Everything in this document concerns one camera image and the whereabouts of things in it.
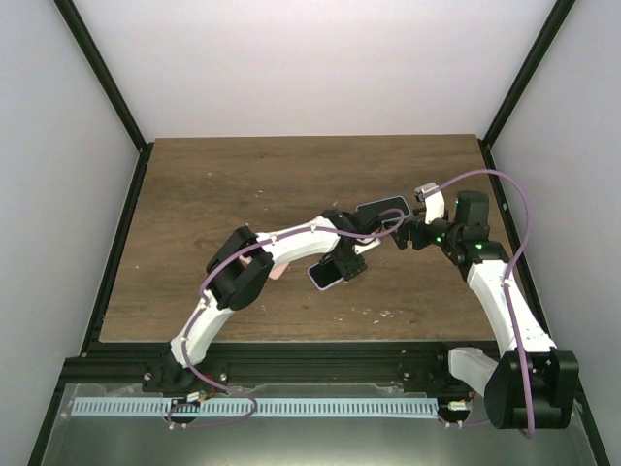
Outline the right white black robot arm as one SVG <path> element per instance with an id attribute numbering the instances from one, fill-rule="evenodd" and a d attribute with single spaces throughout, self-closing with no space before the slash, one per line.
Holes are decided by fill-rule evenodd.
<path id="1" fill-rule="evenodd" d="M 451 391 L 462 382 L 481 395 L 498 429 L 564 429 L 572 417 L 579 365 L 560 350 L 533 315 L 517 285 L 504 246 L 490 238 L 489 197 L 458 192 L 450 214 L 440 189 L 415 190 L 420 209 L 400 228 L 398 241 L 416 250 L 437 246 L 458 268 L 494 333 L 500 358 L 455 348 L 431 367 L 434 385 Z"/>

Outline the phone from purple case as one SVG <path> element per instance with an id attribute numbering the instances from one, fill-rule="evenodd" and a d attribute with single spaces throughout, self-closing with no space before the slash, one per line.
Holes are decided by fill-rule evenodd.
<path id="1" fill-rule="evenodd" d="M 319 291 L 325 291 L 344 281 L 341 271 L 333 260 L 310 266 L 307 274 L 310 281 Z"/>

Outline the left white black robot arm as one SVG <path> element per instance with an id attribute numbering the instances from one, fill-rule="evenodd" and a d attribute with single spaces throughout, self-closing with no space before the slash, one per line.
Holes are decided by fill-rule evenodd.
<path id="1" fill-rule="evenodd" d="M 378 214 L 328 210 L 309 222 L 271 233 L 236 229 L 207 266 L 199 301 L 180 333 L 171 340 L 161 380 L 175 391 L 190 390 L 198 381 L 196 364 L 227 319 L 251 305 L 269 279 L 288 265 L 317 255 L 308 275 L 323 291 L 348 282 L 367 269 L 362 253 L 380 244 Z"/>

